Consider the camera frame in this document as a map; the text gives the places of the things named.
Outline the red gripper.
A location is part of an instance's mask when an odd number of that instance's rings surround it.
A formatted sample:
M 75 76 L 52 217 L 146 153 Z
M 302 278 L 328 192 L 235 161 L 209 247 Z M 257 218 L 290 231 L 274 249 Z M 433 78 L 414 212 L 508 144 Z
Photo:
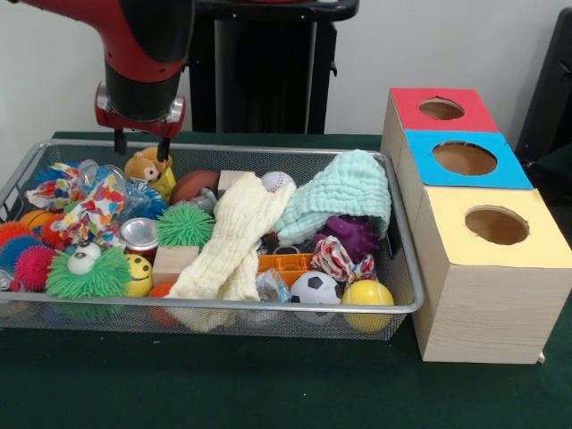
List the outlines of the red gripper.
M 123 129 L 137 130 L 161 138 L 156 155 L 160 163 L 167 163 L 170 159 L 171 138 L 175 138 L 181 132 L 186 107 L 186 100 L 183 97 L 176 97 L 165 117 L 151 122 L 141 122 L 122 117 L 112 108 L 103 81 L 99 82 L 95 95 L 97 124 L 114 129 L 114 152 L 120 156 L 126 153 L 127 139 Z

